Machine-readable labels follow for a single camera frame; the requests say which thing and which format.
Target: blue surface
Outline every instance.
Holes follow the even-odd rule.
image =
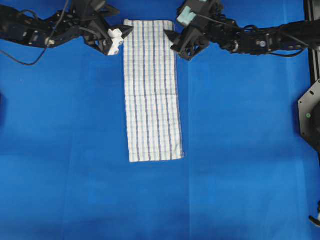
[[[1,0],[41,18],[63,0]],[[174,20],[182,0],[110,0],[112,24]],[[240,26],[304,19],[301,0],[224,0]],[[39,49],[0,42],[24,61]],[[317,154],[299,137],[307,53],[178,60],[184,160],[130,164],[123,53],[77,39],[34,67],[0,57],[0,239],[316,240]]]

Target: black cable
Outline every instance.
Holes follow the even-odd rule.
[[[197,14],[197,16],[199,16],[199,17],[201,17],[201,18],[204,18],[204,19],[207,19],[207,20],[209,20],[209,21],[211,21],[211,22],[214,22],[214,23],[217,23],[217,24],[223,24],[223,25],[226,25],[226,26],[229,26],[229,27],[231,27],[231,28],[238,29],[238,30],[241,30],[241,31],[244,30],[244,29],[241,28],[241,27],[233,26],[233,25],[231,25],[231,24],[228,24],[228,23],[225,23],[225,22],[222,22],[222,21],[217,21],[217,20],[214,20],[214,19],[212,19],[212,18],[210,18],[210,17],[207,17],[207,16],[204,16],[204,15]]]
[[[95,31],[93,31],[93,30],[91,30],[91,29],[89,29],[89,28],[86,28],[86,27],[79,27],[79,29],[80,30],[82,30],[82,31],[86,31],[86,32],[88,32],[88,33],[91,33],[91,34],[93,34],[93,35],[95,35],[97,38],[98,38],[98,33],[97,32],[95,32]]]
[[[3,51],[3,50],[0,50],[0,54],[5,55],[5,56],[7,56],[8,58],[10,58],[10,59],[12,59],[13,61],[15,61],[16,63],[21,64],[21,65],[24,65],[24,66],[33,66],[33,65],[37,64],[37,63],[39,62],[39,60],[42,58],[42,56],[45,54],[45,52],[47,51],[47,49],[48,49],[48,47],[49,47],[49,45],[50,45],[50,40],[51,40],[51,38],[54,36],[54,34],[55,34],[58,26],[59,26],[60,23],[62,22],[62,20],[63,20],[63,18],[64,18],[64,16],[65,16],[65,13],[66,13],[68,4],[69,4],[69,0],[66,0],[60,19],[59,19],[58,22],[56,23],[56,25],[55,25],[55,27],[54,27],[51,35],[50,35],[49,38],[47,39],[47,44],[46,44],[44,50],[42,51],[42,53],[40,54],[40,56],[39,56],[34,62],[32,62],[32,63],[25,63],[25,62],[19,61],[19,60],[17,60],[15,57],[11,56],[9,53],[6,53],[6,52]]]
[[[20,17],[24,13],[31,13],[33,15],[34,19],[39,21],[38,15],[32,10],[22,10],[21,12],[18,13],[17,17]]]
[[[278,57],[283,57],[283,58],[293,58],[296,57],[300,54],[302,54],[304,52],[304,50],[306,50],[305,48],[301,49],[300,51],[294,53],[294,54],[278,54],[278,53],[268,53],[268,55],[274,55],[274,56],[278,56]]]

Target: screw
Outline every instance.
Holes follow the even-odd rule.
[[[265,48],[267,46],[267,43],[265,41],[260,42],[260,47]]]

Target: striped towel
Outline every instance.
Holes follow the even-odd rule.
[[[124,81],[131,163],[184,157],[176,56],[164,30],[171,21],[131,21],[124,42]]]

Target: robotic arm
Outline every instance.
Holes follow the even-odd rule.
[[[69,11],[63,16],[63,11],[58,11],[44,20],[31,10],[18,11],[0,5],[0,39],[45,49],[58,47],[82,36],[89,47],[104,55],[117,55],[124,38],[133,30],[133,27],[126,25],[110,26],[105,21],[104,17],[118,13],[105,0],[73,0]]]
[[[271,28],[254,25],[242,28],[222,14],[223,8],[220,0],[186,0],[177,10],[177,21],[184,26],[183,32],[165,31],[173,43],[171,49],[188,61],[207,48],[210,42],[232,54],[294,57],[306,48],[318,50],[320,20]],[[291,55],[273,53],[277,50],[298,52]]]

